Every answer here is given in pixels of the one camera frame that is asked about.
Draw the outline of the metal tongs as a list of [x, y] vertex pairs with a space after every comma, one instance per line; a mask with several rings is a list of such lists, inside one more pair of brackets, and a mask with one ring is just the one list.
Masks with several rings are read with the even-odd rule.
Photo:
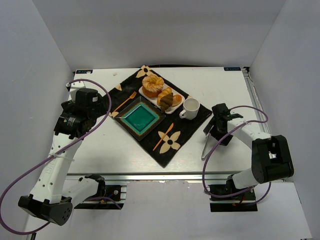
[[206, 135], [206, 140], [204, 143], [204, 147], [201, 153], [201, 160], [204, 161], [212, 148], [216, 145], [218, 141], [212, 137], [209, 133]]

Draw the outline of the brown chocolate croissant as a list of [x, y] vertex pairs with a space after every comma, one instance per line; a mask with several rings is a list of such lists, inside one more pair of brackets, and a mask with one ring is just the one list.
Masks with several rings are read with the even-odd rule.
[[164, 113], [168, 108], [170, 108], [173, 105], [173, 99], [173, 93], [169, 93], [160, 99], [160, 109], [162, 113]]

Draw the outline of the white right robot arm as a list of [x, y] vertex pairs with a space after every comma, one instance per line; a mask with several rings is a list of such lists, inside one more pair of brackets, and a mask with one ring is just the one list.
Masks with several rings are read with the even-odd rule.
[[216, 139], [213, 148], [206, 155], [206, 167], [211, 155], [219, 146], [227, 146], [237, 138], [251, 150], [250, 168], [230, 175], [223, 194], [212, 193], [206, 185], [204, 193], [215, 199], [228, 199], [251, 191], [255, 186], [283, 180], [294, 175], [294, 166], [287, 139], [283, 135], [271, 135], [257, 131], [252, 124], [255, 120], [245, 120], [228, 108], [225, 103], [212, 107], [213, 117], [204, 129], [207, 136]]

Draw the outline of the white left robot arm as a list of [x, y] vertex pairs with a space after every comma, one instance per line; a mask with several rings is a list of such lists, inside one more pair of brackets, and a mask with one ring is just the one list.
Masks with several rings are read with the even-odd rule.
[[74, 207], [88, 198], [102, 197], [106, 193], [105, 179], [97, 174], [81, 177], [78, 183], [64, 190], [64, 182], [83, 137], [94, 127], [97, 119], [106, 116], [109, 98], [96, 89], [80, 88], [73, 98], [61, 104], [62, 113], [54, 127], [50, 160], [30, 191], [21, 196], [18, 206], [31, 216], [64, 225]]

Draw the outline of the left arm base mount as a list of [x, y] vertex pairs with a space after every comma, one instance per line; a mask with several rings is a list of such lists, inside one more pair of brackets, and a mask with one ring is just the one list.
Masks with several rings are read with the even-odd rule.
[[83, 210], [121, 210], [124, 206], [124, 186], [107, 184], [105, 178], [98, 174], [89, 174], [79, 178], [78, 182], [93, 180], [97, 189], [93, 195], [87, 196], [83, 202], [76, 205], [75, 209]]

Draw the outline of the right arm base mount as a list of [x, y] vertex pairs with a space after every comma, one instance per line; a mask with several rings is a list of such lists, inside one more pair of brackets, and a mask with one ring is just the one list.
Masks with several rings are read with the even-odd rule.
[[[233, 190], [228, 190], [225, 184], [211, 184], [207, 188], [210, 193], [219, 196], [233, 193]], [[255, 202], [254, 190], [232, 197], [216, 198], [211, 196], [209, 199], [211, 213], [257, 212], [258, 207]]]

